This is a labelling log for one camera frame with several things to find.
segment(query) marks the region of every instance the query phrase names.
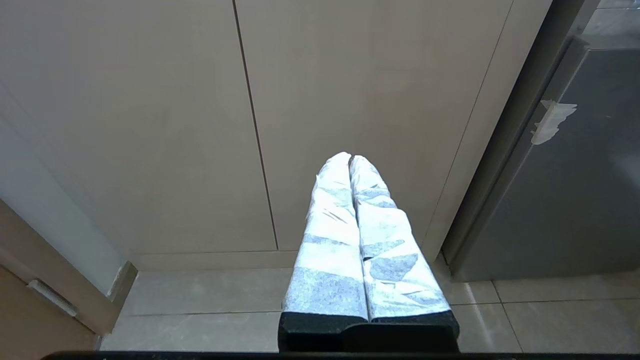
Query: tape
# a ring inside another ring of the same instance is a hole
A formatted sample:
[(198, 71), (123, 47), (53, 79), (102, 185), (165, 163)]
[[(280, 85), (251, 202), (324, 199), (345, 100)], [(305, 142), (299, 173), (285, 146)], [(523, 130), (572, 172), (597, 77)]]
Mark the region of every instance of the tape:
[(540, 103), (547, 108), (547, 112), (540, 122), (534, 124), (537, 130), (531, 131), (533, 145), (540, 145), (554, 137), (559, 131), (558, 125), (565, 121), (569, 115), (575, 113), (578, 106), (577, 104), (561, 104), (553, 100), (542, 100)]

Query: white wall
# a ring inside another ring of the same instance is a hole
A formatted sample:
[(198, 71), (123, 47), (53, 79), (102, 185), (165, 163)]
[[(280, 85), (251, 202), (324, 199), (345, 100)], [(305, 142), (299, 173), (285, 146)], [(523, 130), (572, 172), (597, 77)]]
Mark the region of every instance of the white wall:
[(0, 112), (0, 198), (107, 295), (126, 262)]

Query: gray refrigerator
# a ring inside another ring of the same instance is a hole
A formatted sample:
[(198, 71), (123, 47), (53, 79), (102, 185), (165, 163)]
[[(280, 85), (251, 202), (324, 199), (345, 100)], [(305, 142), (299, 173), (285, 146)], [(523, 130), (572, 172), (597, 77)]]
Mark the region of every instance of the gray refrigerator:
[(492, 138), (476, 177), (500, 170), (474, 178), (443, 247), (454, 279), (639, 267), (639, 94), (639, 39), (571, 40), (531, 116), (506, 126), (515, 146)]

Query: baseboard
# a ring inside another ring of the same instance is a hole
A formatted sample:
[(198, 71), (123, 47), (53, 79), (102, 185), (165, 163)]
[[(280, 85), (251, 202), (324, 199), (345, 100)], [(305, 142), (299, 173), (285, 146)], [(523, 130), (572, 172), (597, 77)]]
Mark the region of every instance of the baseboard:
[(138, 269), (133, 266), (131, 262), (127, 261), (118, 274), (118, 277), (113, 282), (113, 289), (109, 294), (109, 300), (111, 300), (111, 302), (116, 306), (118, 312), (122, 310), (124, 300), (127, 299), (131, 286), (133, 286), (133, 282), (136, 280), (137, 274)]
[(297, 251), (132, 254), (131, 262), (140, 271), (292, 268), (297, 255)]

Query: tiled floor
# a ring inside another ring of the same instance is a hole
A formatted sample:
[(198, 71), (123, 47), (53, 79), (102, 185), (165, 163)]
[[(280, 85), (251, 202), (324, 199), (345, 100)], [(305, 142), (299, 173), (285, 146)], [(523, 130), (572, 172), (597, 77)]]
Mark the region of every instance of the tiled floor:
[[(640, 272), (451, 283), (463, 352), (640, 352)], [(277, 351), (291, 269), (142, 272), (103, 350)]]

